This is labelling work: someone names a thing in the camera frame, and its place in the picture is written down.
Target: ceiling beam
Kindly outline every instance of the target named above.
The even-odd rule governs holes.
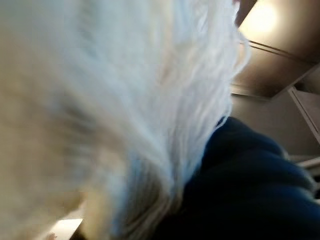
[[[241,0],[240,1],[240,10],[238,12],[237,18],[235,20],[235,23],[240,26],[251,9],[254,7],[256,4],[257,0]]]

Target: white fur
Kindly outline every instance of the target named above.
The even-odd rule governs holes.
[[[85,200],[88,240],[146,239],[176,211],[230,113],[237,8],[1,1],[0,239],[31,240]]]

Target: wall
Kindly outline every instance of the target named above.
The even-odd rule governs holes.
[[[290,155],[320,155],[318,142],[287,92],[269,101],[238,95],[232,100],[232,116],[276,140]]]

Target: navy blue jacket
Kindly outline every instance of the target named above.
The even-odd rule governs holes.
[[[278,144],[230,117],[207,143],[181,210],[152,240],[320,240],[314,191]]]

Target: ceiling light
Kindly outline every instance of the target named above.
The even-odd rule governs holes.
[[[270,33],[275,28],[277,21],[276,9],[264,1],[258,1],[243,21],[240,30],[245,35]]]

